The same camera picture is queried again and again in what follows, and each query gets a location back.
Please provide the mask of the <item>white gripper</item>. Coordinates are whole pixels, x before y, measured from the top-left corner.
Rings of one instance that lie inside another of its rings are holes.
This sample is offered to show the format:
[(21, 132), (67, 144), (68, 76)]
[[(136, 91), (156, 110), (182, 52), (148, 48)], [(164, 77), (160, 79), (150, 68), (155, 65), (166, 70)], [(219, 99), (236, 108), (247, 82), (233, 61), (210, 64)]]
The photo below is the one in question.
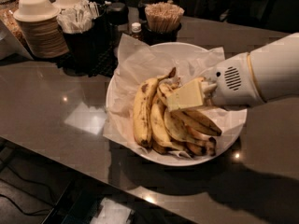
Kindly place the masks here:
[(254, 107), (264, 104), (246, 52), (208, 68), (205, 78), (209, 82), (196, 78), (172, 91), (166, 98), (169, 111), (198, 108), (207, 105), (210, 98), (217, 106)]

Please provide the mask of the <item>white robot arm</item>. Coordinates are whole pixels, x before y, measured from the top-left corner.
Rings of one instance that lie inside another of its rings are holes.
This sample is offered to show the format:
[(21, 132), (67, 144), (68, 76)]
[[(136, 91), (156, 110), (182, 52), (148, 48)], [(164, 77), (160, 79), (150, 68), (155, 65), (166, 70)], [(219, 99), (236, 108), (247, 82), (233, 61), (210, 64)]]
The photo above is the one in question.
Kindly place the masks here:
[(170, 111), (208, 105), (228, 110), (299, 95), (299, 34), (209, 67), (167, 97)]

